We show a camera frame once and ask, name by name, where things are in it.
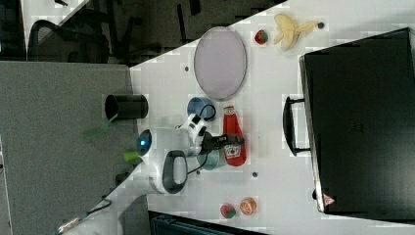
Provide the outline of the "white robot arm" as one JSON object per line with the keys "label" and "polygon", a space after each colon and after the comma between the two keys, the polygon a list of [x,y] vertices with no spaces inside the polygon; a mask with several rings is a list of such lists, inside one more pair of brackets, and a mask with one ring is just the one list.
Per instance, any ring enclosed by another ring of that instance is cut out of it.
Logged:
{"label": "white robot arm", "polygon": [[188,179],[188,158],[207,156],[225,146],[241,146],[235,134],[212,136],[207,122],[196,114],[174,128],[158,127],[142,131],[137,140],[138,155],[148,164],[150,184],[160,193],[177,194]]}

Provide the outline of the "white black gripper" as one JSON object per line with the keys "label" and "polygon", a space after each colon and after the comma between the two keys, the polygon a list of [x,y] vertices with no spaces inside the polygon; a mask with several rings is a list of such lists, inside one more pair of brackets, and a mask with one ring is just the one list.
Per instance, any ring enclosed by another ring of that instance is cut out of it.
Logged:
{"label": "white black gripper", "polygon": [[[178,129],[183,129],[188,134],[190,143],[189,156],[197,156],[201,152],[207,126],[208,122],[196,114],[188,115],[187,120],[177,126]],[[242,145],[245,143],[245,139],[237,135],[223,134],[221,136],[212,136],[209,142],[214,147],[224,147],[227,145]]]}

